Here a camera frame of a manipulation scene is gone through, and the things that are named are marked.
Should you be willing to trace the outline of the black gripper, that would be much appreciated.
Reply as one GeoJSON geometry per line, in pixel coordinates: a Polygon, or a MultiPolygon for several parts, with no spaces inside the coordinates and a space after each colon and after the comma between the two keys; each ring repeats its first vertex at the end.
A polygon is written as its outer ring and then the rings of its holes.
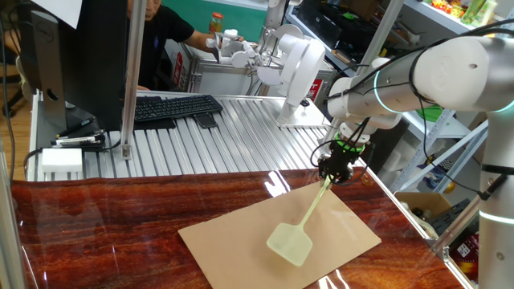
{"type": "Polygon", "coordinates": [[[320,157],[318,160],[320,177],[334,185],[343,185],[353,177],[353,169],[348,167],[348,163],[354,163],[359,156],[360,153],[354,149],[339,146],[330,148],[330,156],[320,157]]]}

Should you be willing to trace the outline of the person's hand in black glove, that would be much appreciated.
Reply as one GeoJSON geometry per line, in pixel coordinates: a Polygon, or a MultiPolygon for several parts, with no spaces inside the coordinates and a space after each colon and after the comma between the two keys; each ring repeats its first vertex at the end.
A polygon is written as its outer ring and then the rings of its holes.
{"type": "Polygon", "coordinates": [[[206,40],[206,45],[212,50],[216,60],[220,63],[222,58],[230,58],[235,52],[243,49],[244,38],[235,36],[234,38],[216,34],[212,39],[206,40]]]}

